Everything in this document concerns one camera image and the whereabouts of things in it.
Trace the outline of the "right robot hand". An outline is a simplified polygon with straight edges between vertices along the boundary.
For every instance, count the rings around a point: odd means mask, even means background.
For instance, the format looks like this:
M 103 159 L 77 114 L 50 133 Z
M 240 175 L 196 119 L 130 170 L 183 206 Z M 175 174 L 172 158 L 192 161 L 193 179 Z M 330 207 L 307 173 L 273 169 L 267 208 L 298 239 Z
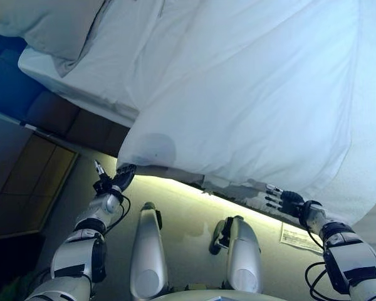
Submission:
M 267 207 L 278 210 L 294 218 L 299 218 L 304 205 L 303 198 L 293 191 L 282 190 L 271 184 L 266 185 Z

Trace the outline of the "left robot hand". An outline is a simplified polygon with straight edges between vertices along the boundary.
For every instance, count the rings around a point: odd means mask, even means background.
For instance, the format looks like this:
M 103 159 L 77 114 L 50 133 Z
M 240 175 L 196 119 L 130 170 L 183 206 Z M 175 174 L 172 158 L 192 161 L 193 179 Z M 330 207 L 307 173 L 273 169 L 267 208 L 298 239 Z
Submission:
M 116 171 L 113 177 L 110 177 L 98 160 L 93 161 L 99 180 L 93 184 L 93 188 L 97 194 L 109 193 L 116 191 L 123 193 L 134 178 L 136 166 L 127 165 Z

